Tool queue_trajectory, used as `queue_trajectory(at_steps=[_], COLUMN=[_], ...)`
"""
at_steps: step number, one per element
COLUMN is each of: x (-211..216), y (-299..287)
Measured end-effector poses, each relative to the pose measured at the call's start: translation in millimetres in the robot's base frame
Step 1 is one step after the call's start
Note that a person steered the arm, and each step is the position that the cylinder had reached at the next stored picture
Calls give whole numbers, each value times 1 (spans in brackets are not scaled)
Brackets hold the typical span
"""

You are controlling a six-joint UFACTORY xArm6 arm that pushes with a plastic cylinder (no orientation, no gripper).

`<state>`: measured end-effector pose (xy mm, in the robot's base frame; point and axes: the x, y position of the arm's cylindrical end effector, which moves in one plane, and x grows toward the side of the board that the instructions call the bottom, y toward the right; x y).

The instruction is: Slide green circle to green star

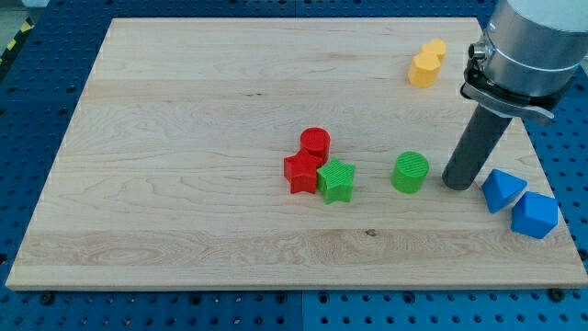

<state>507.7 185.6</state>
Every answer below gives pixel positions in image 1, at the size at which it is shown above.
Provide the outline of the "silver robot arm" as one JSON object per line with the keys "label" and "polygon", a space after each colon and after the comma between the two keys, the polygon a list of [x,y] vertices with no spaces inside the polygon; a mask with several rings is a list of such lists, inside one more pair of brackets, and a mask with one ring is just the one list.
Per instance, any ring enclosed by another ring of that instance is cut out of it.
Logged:
{"label": "silver robot arm", "polygon": [[587,0],[502,0],[469,46],[461,94],[547,125],[586,54]]}

